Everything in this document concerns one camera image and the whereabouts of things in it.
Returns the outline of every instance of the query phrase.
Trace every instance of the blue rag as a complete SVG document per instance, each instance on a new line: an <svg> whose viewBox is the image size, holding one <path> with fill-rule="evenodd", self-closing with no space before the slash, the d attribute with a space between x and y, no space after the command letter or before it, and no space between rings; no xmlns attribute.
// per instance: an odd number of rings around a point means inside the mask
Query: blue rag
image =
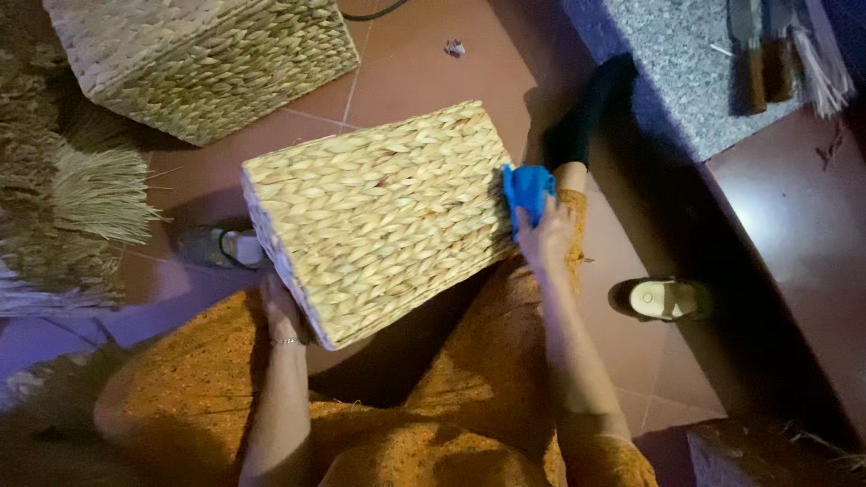
<svg viewBox="0 0 866 487"><path fill-rule="evenodd" d="M545 194L554 195L553 175L544 166L521 166L512 169L502 165L502 190L511 209L511 229L517 241L517 207L522 206L529 214L529 223L538 226L544 214Z"/></svg>

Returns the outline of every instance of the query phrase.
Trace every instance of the woman's left hand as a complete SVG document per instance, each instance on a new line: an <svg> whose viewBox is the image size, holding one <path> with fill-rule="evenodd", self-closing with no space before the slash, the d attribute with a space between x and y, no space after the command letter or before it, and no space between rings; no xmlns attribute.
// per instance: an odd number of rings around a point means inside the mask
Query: woman's left hand
<svg viewBox="0 0 866 487"><path fill-rule="evenodd" d="M268 317L268 330L271 340L276 342L298 341L307 343L301 313L282 280L276 274L268 274L259 285L262 306Z"/></svg>

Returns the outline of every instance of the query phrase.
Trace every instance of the slipper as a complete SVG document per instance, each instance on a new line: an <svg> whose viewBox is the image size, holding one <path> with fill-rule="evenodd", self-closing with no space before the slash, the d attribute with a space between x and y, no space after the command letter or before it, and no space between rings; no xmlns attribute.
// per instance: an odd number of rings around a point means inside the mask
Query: slipper
<svg viewBox="0 0 866 487"><path fill-rule="evenodd" d="M685 279L631 279L611 289L611 306L640 321L678 321L683 317L706 318L710 293L706 286Z"/></svg>
<svg viewBox="0 0 866 487"><path fill-rule="evenodd" d="M257 270L273 265L248 220L192 227L178 237L177 248L186 260L208 267Z"/></svg>

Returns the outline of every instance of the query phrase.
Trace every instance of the woven basket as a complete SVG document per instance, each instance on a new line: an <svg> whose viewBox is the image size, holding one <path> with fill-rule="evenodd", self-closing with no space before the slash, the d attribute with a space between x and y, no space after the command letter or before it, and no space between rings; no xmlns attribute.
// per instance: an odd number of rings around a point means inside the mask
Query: woven basket
<svg viewBox="0 0 866 487"><path fill-rule="evenodd" d="M479 101L243 164L259 241L323 347L345 347L513 250Z"/></svg>
<svg viewBox="0 0 866 487"><path fill-rule="evenodd" d="M84 94L203 145L356 68L333 0L44 0Z"/></svg>

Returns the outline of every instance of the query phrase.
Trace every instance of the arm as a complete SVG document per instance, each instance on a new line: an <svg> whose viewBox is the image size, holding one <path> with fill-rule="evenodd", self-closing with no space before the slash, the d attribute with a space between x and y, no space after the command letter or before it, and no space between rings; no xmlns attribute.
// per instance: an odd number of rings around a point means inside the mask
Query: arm
<svg viewBox="0 0 866 487"><path fill-rule="evenodd" d="M541 287L547 366L563 456L579 454L597 434L630 438L611 380L578 313L565 254L574 225L567 208L548 197L544 217L532 228L518 209L520 250Z"/></svg>
<svg viewBox="0 0 866 487"><path fill-rule="evenodd" d="M262 282L262 303L275 344L238 483L243 487L309 485L307 349L296 332L301 319L276 275Z"/></svg>

